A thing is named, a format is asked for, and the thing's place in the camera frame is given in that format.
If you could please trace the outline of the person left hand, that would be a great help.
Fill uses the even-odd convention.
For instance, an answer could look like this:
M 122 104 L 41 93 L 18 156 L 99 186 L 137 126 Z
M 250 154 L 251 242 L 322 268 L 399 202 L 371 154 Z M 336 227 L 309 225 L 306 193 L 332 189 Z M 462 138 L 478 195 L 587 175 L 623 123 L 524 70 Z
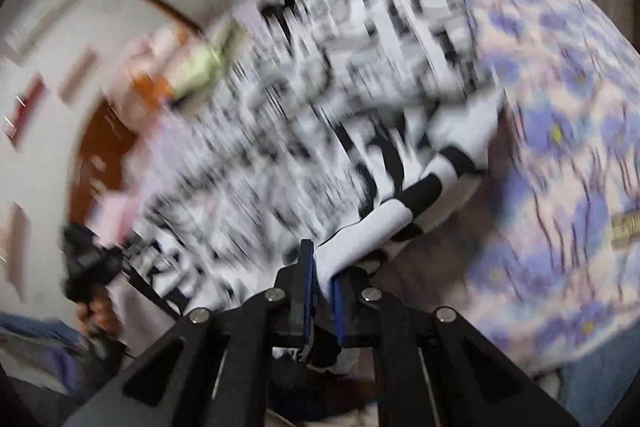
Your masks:
M 122 323 L 104 286 L 94 286 L 89 301 L 76 303 L 76 317 L 81 334 L 87 339 L 97 335 L 118 337 L 122 332 Z

